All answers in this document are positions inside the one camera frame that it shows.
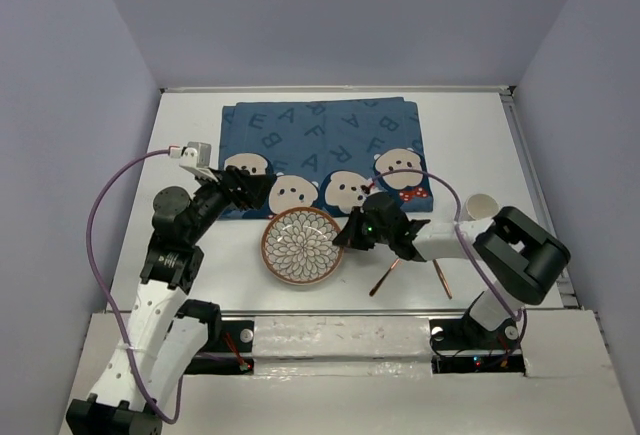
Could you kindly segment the floral ceramic plate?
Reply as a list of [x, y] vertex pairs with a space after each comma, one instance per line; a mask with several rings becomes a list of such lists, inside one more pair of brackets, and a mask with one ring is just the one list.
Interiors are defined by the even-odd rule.
[[286, 210], [267, 225], [261, 239], [261, 256], [280, 281], [308, 286], [329, 278], [341, 263], [344, 249], [333, 244], [337, 222], [312, 207]]

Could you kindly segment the copper fork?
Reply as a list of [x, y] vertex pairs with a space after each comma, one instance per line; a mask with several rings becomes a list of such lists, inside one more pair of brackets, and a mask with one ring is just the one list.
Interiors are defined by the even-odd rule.
[[377, 292], [379, 291], [381, 286], [384, 284], [386, 279], [389, 277], [389, 275], [396, 269], [396, 267], [400, 263], [401, 263], [401, 259], [399, 259], [399, 258], [396, 258], [391, 263], [391, 265], [388, 267], [388, 269], [385, 271], [385, 273], [381, 276], [381, 278], [375, 283], [375, 285], [369, 291], [369, 293], [368, 293], [369, 297], [374, 297], [377, 294]]

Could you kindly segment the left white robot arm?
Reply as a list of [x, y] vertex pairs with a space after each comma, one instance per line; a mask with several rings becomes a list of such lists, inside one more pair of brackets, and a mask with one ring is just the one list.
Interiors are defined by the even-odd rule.
[[260, 208], [273, 174], [229, 167], [205, 169], [194, 194], [171, 186], [153, 200], [153, 232], [127, 319], [112, 310], [121, 339], [85, 399], [74, 399], [66, 422], [74, 434], [158, 434], [174, 424], [163, 407], [182, 396], [185, 370], [221, 338], [218, 305], [190, 298], [204, 253], [198, 242], [229, 208]]

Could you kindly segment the copper knife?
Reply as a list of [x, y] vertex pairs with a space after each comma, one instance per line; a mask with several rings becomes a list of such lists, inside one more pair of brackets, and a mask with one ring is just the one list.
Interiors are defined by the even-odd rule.
[[435, 272], [437, 274], [437, 277], [438, 277], [438, 279], [440, 281], [440, 284], [441, 284], [441, 286], [442, 286], [447, 298], [449, 300], [452, 300], [453, 299], [452, 291], [450, 289], [449, 283], [448, 283], [448, 281], [446, 279], [446, 276], [445, 276], [445, 274], [444, 274], [439, 262], [437, 260], [433, 260], [432, 264], [434, 266], [434, 269], [435, 269]]

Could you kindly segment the white ceramic mug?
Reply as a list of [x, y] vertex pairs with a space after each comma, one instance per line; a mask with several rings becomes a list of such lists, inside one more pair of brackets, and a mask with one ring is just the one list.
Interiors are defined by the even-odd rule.
[[464, 202], [460, 219], [462, 221], [477, 221], [492, 218], [500, 211], [499, 203], [490, 195], [475, 193]]

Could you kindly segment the blue bear placemat cloth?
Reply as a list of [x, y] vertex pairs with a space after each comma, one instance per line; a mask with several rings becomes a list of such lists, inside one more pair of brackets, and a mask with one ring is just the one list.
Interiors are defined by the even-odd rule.
[[230, 219], [269, 219], [297, 207], [343, 217], [364, 202], [364, 186], [407, 212], [430, 212], [418, 107], [402, 97], [241, 102], [222, 110], [219, 165], [277, 177], [258, 209]]

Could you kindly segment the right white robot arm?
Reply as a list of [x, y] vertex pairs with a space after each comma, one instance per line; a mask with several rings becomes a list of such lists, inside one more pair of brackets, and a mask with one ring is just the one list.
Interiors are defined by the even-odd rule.
[[487, 266], [493, 280], [464, 315], [444, 328], [445, 350], [516, 346], [506, 331], [528, 305], [539, 305], [571, 259], [568, 248], [519, 209], [507, 206], [491, 218], [464, 222], [410, 219], [391, 196], [369, 196], [352, 209], [334, 238], [337, 247], [367, 251], [386, 245], [411, 262], [464, 259]]

